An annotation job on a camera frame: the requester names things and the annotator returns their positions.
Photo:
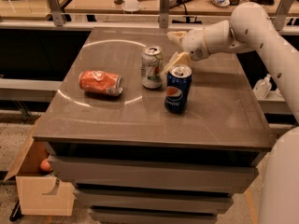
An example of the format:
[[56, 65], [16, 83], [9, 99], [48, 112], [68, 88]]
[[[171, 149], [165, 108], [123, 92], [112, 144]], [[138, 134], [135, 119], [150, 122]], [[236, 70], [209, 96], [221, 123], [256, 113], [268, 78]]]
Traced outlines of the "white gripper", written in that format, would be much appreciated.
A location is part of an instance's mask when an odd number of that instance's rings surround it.
[[173, 54], [168, 64], [164, 67], [165, 74], [176, 65], [188, 65], [191, 59], [193, 61], [200, 61], [206, 58], [206, 44], [202, 30], [193, 29], [188, 33], [186, 31], [172, 31], [167, 33], [167, 37], [170, 41], [182, 47], [184, 51], [181, 53], [175, 52]]

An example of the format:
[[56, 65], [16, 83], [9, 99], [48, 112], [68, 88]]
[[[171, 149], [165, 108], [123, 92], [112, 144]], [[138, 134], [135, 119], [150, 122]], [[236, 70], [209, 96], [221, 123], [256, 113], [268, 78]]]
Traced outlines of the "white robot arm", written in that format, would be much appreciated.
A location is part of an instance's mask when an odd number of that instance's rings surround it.
[[[219, 52], [256, 50], [295, 119], [299, 121], [299, 52], [276, 30], [260, 5], [247, 2], [221, 21], [189, 32], [169, 32], [182, 52], [164, 69]], [[259, 224], [299, 224], [299, 127], [284, 133], [269, 153]]]

